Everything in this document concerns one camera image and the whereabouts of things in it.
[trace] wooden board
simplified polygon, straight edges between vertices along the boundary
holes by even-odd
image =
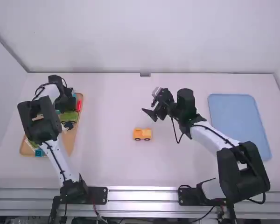
[[[73,124],[74,128],[71,130],[68,130],[66,133],[62,132],[62,140],[63,140],[63,144],[64,147],[68,153],[68,155],[70,156],[71,153],[74,150],[74,144],[75,144],[75,138],[76,138],[76,134],[77,134],[77,129],[78,129],[78,125],[79,125],[79,120],[80,120],[80,114],[82,111],[82,107],[83,107],[83,94],[81,93],[76,93],[77,99],[78,100],[82,100],[82,106],[81,106],[81,110],[78,114],[78,121]],[[20,147],[20,154],[23,156],[32,156],[35,157],[35,153],[34,151],[31,149],[31,147],[25,142],[26,140],[26,135],[24,135],[23,141],[21,143],[21,147]]]

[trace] blue tray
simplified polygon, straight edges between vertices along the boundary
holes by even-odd
[[[256,144],[262,161],[272,154],[266,139],[255,99],[243,94],[211,94],[208,97],[211,123],[214,128],[241,142]]]

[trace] metal frame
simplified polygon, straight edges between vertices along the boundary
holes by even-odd
[[[198,218],[210,207],[180,206],[176,187],[108,187],[108,203],[97,205],[105,217],[168,217]],[[0,216],[48,216],[52,199],[59,189],[52,188],[0,188]],[[261,200],[262,195],[254,197]],[[63,216],[64,205],[58,215]],[[216,218],[213,210],[207,218]],[[257,205],[249,201],[235,204],[238,218],[280,219],[280,192],[268,192],[266,203]],[[67,205],[69,217],[95,217],[92,205]]]

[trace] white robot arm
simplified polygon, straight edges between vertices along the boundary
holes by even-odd
[[[36,91],[36,97],[34,100],[39,100],[42,97],[48,96],[54,105],[56,99],[60,97],[60,91],[56,84],[48,84]],[[79,181],[79,173],[76,172],[70,164],[69,157],[64,148],[61,133],[58,134],[57,140],[47,140],[40,144],[40,148],[44,151],[47,157],[50,159],[57,175],[59,177],[60,186],[63,186],[63,182],[66,180],[72,180],[73,182]]]

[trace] toy car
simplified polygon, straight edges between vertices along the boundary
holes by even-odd
[[[152,130],[150,128],[135,128],[133,132],[133,138],[136,141],[149,141],[152,138]]]

